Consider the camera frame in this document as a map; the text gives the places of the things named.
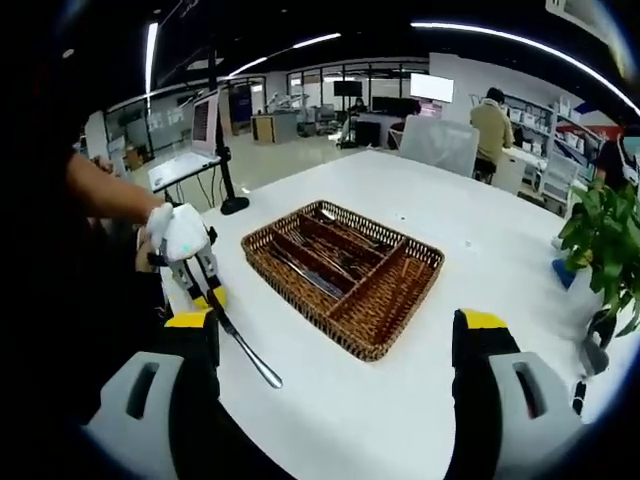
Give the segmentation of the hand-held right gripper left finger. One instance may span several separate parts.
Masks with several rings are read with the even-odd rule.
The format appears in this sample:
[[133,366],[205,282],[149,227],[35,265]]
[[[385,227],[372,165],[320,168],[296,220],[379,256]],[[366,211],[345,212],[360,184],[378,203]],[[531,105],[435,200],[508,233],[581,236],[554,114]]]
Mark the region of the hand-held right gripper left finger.
[[212,311],[174,317],[158,352],[134,354],[100,392],[84,427],[105,456],[136,479],[184,479],[203,462],[220,387]]

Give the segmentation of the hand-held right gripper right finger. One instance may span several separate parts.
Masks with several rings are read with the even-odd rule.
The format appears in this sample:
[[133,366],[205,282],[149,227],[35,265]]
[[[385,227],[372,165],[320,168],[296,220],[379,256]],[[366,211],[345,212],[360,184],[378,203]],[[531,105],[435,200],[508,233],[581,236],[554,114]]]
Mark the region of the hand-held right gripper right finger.
[[562,379],[494,314],[455,311],[452,367],[450,479],[537,479],[583,429]]

